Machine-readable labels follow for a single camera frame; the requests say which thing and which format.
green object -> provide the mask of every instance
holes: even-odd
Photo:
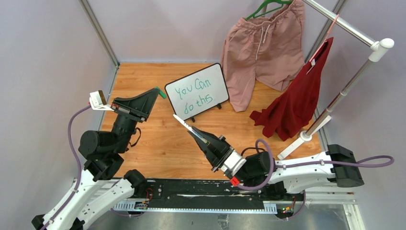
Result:
[[[159,89],[159,94],[161,95],[161,97],[163,99],[166,99],[166,94],[158,86],[156,86],[155,89]]]
[[[284,4],[291,4],[292,1],[266,0],[266,1],[264,1],[264,2],[259,6],[259,8],[258,8],[253,14],[251,14],[250,16],[248,16],[245,20],[248,20],[248,19],[250,19],[250,18],[258,18],[258,17],[261,17],[261,16],[263,16],[263,15],[265,15],[265,14],[267,14],[267,13],[270,13],[270,12],[273,12],[273,11],[275,11],[275,10],[278,10],[278,9],[282,8]],[[260,12],[260,11],[262,10],[262,8],[264,8],[264,7],[267,6],[269,3],[272,3],[272,2],[279,3],[279,4],[281,4],[281,6],[278,7],[278,8],[275,8],[275,9],[273,9],[273,10],[270,10],[270,11],[268,11],[268,12],[265,12],[265,13],[262,13],[262,14],[260,14],[260,15],[255,16],[258,12]]]

clothing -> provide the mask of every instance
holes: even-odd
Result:
[[[255,79],[282,91],[305,63],[302,31],[305,6],[293,0],[270,18],[241,18],[225,40],[221,65],[230,103],[245,111]]]
[[[321,72],[326,63],[333,38],[329,38],[316,54],[316,63],[308,62],[293,80],[289,88],[262,113],[253,111],[249,116],[255,126],[265,126],[262,133],[271,137],[274,132],[285,141],[294,137],[303,126],[309,124],[315,112],[320,91]]]

whiteboard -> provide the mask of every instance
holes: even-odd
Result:
[[[173,111],[189,119],[228,100],[226,81],[216,63],[165,85]]]

wood surface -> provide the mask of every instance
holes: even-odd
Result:
[[[156,86],[165,91],[165,85],[171,81],[203,69],[210,64],[175,63],[124,63],[120,65],[116,83],[111,94],[113,98],[137,96]],[[266,138],[262,126],[254,126],[249,115],[253,110],[260,111],[268,107],[281,92],[256,82],[248,109],[236,113],[230,102],[222,104],[222,109],[214,107],[197,115],[196,122],[186,122],[200,130],[216,136],[226,137],[238,152],[246,147],[254,147],[255,141],[263,138],[272,149],[274,157],[289,146],[296,138],[282,141],[277,134]],[[173,116],[169,99],[157,98],[150,117],[146,122],[138,123],[142,130],[139,143],[121,156],[124,163],[116,176],[123,176],[128,170],[137,169],[146,178],[184,178],[184,179],[227,179],[219,170],[211,172],[211,165],[205,159],[194,139]],[[107,112],[102,130],[110,131],[116,119],[116,113]],[[132,143],[138,134],[133,135]],[[317,135],[313,140],[300,146],[289,158],[299,158],[317,154],[321,151]],[[255,153],[248,150],[245,155]]]

dark red garment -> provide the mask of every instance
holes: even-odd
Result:
[[[267,109],[263,109],[262,113],[251,113],[249,117],[255,121],[255,126],[265,126],[262,130],[264,136],[269,138],[276,132],[285,141],[309,124],[317,106],[321,71],[332,43],[332,37],[326,40],[315,57],[316,64],[313,68],[310,70],[311,63],[306,63],[286,92],[275,99]]]

